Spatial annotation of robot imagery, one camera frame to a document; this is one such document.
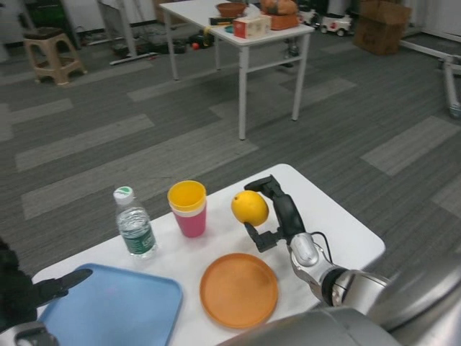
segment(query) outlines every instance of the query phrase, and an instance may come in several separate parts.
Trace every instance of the orange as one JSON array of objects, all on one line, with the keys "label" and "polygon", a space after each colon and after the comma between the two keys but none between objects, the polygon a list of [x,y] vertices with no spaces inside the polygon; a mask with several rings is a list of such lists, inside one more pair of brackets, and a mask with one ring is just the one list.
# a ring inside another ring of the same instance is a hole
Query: orange
[{"label": "orange", "polygon": [[256,227],[267,220],[269,208],[264,198],[254,191],[242,191],[232,199],[233,215],[241,223],[248,222]]}]

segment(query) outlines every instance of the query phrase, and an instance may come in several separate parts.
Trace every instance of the stacked cups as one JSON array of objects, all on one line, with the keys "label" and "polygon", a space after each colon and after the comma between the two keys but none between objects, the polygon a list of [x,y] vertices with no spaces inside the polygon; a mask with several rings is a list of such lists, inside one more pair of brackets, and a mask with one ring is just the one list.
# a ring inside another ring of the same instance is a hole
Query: stacked cups
[{"label": "stacked cups", "polygon": [[207,216],[207,190],[193,180],[173,185],[168,191],[168,202],[183,235],[189,238],[202,235]]}]

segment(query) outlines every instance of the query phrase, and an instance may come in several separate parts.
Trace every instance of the water bottle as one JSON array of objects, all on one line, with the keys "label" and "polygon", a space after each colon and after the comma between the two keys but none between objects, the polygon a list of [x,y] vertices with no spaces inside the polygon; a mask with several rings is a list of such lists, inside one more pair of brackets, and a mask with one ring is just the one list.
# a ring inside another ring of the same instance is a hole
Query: water bottle
[{"label": "water bottle", "polygon": [[135,257],[150,257],[156,249],[149,215],[141,203],[135,199],[133,189],[128,186],[114,191],[117,203],[117,227],[127,245],[128,251]]}]

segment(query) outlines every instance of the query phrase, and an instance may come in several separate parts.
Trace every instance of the beige stool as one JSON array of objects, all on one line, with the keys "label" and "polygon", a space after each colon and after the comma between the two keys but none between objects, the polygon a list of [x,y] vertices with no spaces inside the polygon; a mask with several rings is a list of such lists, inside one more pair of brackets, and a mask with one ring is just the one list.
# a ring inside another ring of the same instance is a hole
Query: beige stool
[{"label": "beige stool", "polygon": [[[72,58],[59,55],[56,47],[59,42],[64,42],[68,46]],[[33,45],[40,47],[46,55],[46,61],[39,62],[37,60],[32,50]],[[57,85],[64,85],[69,82],[68,75],[72,71],[81,70],[84,74],[87,72],[71,41],[61,29],[41,27],[33,32],[28,32],[24,34],[24,47],[37,76],[35,79],[37,83],[40,83],[41,77],[50,76]]]}]

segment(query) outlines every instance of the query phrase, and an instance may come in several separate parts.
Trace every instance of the toy car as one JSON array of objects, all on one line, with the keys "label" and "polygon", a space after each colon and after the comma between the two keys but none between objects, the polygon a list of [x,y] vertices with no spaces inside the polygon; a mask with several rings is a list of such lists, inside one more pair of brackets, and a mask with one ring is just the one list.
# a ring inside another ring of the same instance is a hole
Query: toy car
[{"label": "toy car", "polygon": [[314,9],[309,12],[300,11],[300,21],[314,29],[320,27],[320,16]]},{"label": "toy car", "polygon": [[323,34],[327,32],[335,32],[338,36],[345,36],[352,28],[352,18],[348,14],[344,17],[336,17],[329,14],[322,19],[320,31]]}]

